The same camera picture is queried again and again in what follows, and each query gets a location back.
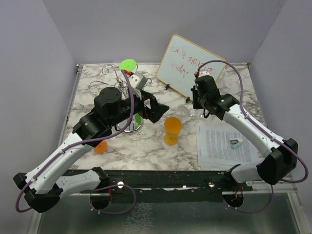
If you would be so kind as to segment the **clear wine glass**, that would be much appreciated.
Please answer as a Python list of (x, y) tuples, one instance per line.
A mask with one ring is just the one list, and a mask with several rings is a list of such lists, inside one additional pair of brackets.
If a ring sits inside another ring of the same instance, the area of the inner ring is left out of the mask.
[(174, 116), (180, 118), (201, 117), (202, 110), (193, 109), (191, 106), (179, 105), (175, 109)]

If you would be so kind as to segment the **orange wine glass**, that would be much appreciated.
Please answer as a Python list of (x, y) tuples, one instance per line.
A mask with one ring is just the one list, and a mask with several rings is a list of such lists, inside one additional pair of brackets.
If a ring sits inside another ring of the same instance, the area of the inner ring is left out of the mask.
[(108, 149), (108, 144), (105, 140), (103, 140), (99, 145), (97, 145), (95, 148), (94, 148), (94, 152), (96, 154), (103, 154), (107, 151)]
[(177, 117), (169, 117), (164, 122), (164, 142), (169, 145), (173, 146), (178, 143), (178, 136), (182, 129), (182, 123), (180, 119)]

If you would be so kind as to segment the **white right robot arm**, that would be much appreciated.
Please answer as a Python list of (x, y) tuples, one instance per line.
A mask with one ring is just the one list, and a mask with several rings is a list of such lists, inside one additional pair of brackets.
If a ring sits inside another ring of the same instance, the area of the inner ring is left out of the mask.
[(234, 191), (246, 181), (265, 181), (275, 185), (297, 165), (296, 157), (289, 151), (298, 151), (298, 144), (292, 138), (284, 140), (270, 132), (230, 94), (221, 95), (215, 80), (208, 72), (195, 77), (193, 108), (208, 111), (210, 115), (233, 126), (256, 147), (263, 159), (259, 162), (235, 165), (226, 172), (225, 187)]

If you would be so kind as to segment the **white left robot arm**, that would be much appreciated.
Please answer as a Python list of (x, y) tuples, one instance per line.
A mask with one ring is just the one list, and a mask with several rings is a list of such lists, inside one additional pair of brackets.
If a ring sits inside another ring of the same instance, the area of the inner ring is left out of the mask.
[(19, 208), (21, 198), (29, 205), (25, 212), (33, 209), (43, 213), (53, 208), (64, 196), (87, 190), (105, 191), (107, 175), (99, 167), (73, 177), (65, 177), (64, 173), (102, 141), (120, 135), (123, 129), (114, 133), (112, 130), (121, 122), (126, 121), (126, 126), (129, 126), (133, 115), (139, 114), (156, 123), (168, 110), (169, 106), (158, 103), (156, 97), (146, 91), (141, 91), (141, 97), (130, 93), (127, 99), (122, 99), (118, 88), (102, 89), (94, 98), (93, 109), (79, 120), (64, 142), (43, 163), (13, 177), (20, 189), (16, 211), (23, 211)]

